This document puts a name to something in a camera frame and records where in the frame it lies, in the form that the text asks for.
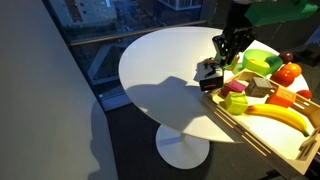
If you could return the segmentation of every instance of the wooden crate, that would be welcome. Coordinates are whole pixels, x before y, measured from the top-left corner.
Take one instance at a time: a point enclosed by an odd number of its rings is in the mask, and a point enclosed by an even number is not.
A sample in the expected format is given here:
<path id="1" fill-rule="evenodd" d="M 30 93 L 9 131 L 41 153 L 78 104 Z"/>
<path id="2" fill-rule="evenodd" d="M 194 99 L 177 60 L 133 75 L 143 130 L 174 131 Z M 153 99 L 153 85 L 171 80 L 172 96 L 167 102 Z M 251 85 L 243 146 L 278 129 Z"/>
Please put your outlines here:
<path id="1" fill-rule="evenodd" d="M 235 79 L 248 84 L 253 77 L 261 75 L 243 70 L 227 80 Z M 274 91 L 280 85 L 269 80 Z M 239 136 L 285 178 L 290 179 L 304 175 L 320 147 L 320 106 L 297 94 L 290 110 L 299 113 L 307 122 L 309 137 L 278 121 L 246 114 L 234 116 L 223 107 L 224 97 L 220 95 L 221 88 L 206 92 L 202 102 L 216 114 L 228 127 Z M 265 98 L 247 97 L 249 105 L 264 103 Z"/>

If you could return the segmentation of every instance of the orange fruit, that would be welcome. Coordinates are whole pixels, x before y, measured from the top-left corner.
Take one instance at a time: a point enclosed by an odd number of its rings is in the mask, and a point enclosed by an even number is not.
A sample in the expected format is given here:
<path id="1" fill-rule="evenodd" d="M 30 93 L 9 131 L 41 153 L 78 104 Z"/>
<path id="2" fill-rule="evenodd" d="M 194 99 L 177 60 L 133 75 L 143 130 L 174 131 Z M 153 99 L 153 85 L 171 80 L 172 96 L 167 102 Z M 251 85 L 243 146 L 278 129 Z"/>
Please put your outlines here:
<path id="1" fill-rule="evenodd" d="M 290 71 L 294 75 L 294 77 L 298 77 L 302 73 L 302 68 L 299 64 L 296 63 L 289 63 L 282 66 L 283 70 Z"/>

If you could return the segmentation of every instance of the tomato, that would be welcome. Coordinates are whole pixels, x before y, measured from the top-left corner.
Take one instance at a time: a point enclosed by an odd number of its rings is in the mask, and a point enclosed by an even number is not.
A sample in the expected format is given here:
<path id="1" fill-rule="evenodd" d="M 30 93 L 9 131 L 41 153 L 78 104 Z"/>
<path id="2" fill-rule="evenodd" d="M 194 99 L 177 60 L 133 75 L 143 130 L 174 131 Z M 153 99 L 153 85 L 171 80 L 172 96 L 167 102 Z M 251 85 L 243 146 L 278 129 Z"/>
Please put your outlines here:
<path id="1" fill-rule="evenodd" d="M 286 64 L 286 65 L 282 66 L 281 69 L 290 71 L 294 75 L 294 77 L 298 77 L 302 73 L 301 66 L 296 63 Z"/>
<path id="2" fill-rule="evenodd" d="M 308 89 L 300 90 L 296 92 L 300 96 L 303 96 L 306 99 L 311 99 L 312 98 L 312 92 Z"/>
<path id="3" fill-rule="evenodd" d="M 284 87 L 290 86 L 294 82 L 294 79 L 294 75 L 290 71 L 284 69 L 274 72 L 270 77 L 270 80 Z"/>
<path id="4" fill-rule="evenodd" d="M 282 59 L 283 64 L 288 64 L 293 61 L 293 55 L 290 52 L 281 52 L 279 57 Z"/>

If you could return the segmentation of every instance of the banana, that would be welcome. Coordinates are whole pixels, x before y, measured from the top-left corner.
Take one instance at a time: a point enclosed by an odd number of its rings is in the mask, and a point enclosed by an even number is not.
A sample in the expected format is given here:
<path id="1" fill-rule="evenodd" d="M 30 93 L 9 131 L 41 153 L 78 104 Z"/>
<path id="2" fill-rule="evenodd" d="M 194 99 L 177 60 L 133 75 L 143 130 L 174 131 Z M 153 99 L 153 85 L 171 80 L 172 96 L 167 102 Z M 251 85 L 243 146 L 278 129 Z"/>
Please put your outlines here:
<path id="1" fill-rule="evenodd" d="M 309 136 L 305 120 L 298 113 L 285 107 L 274 104 L 254 104 L 248 106 L 244 113 L 272 118 L 300 131 L 305 137 Z"/>

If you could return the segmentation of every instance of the white wall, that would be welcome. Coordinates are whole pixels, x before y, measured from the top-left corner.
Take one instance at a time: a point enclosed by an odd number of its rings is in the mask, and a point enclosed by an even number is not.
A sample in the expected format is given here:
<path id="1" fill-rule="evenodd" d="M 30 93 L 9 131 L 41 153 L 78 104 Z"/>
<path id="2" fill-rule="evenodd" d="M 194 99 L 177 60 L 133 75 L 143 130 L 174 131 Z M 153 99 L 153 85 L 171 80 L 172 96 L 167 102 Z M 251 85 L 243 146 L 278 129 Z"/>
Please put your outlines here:
<path id="1" fill-rule="evenodd" d="M 104 112 L 41 0 L 0 5 L 0 179 L 117 179 Z"/>

